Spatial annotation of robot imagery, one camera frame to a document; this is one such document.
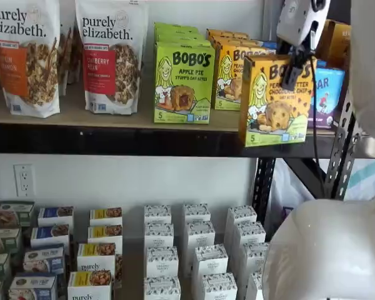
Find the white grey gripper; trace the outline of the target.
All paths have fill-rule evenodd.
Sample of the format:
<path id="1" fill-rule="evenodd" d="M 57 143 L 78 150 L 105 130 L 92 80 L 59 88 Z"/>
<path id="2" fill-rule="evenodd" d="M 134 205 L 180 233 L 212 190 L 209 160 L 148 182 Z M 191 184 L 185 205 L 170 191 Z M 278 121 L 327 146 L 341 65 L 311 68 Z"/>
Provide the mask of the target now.
<path id="1" fill-rule="evenodd" d="M 311 50 L 300 46 L 309 36 L 310 48 L 318 46 L 328 16 L 330 0 L 284 1 L 277 24 L 278 54 L 287 55 L 290 45 L 295 46 L 291 60 L 284 73 L 284 89 L 294 89 L 305 64 L 311 59 Z"/>

